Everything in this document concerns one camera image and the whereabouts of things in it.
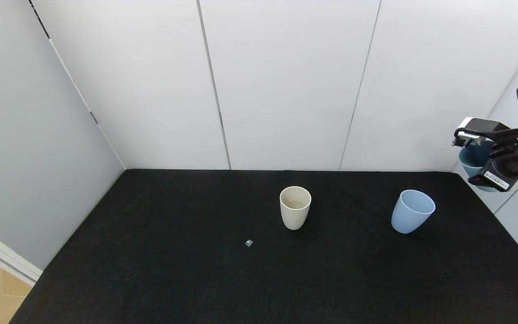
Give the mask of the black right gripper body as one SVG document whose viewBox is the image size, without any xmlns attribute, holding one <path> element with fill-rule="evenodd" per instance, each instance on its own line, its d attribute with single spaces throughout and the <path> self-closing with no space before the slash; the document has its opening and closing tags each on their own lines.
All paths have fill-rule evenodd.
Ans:
<svg viewBox="0 0 518 324">
<path fill-rule="evenodd" d="M 508 192 L 518 182 L 518 146 L 510 150 L 484 141 L 479 147 L 479 164 L 479 186 Z"/>
</svg>

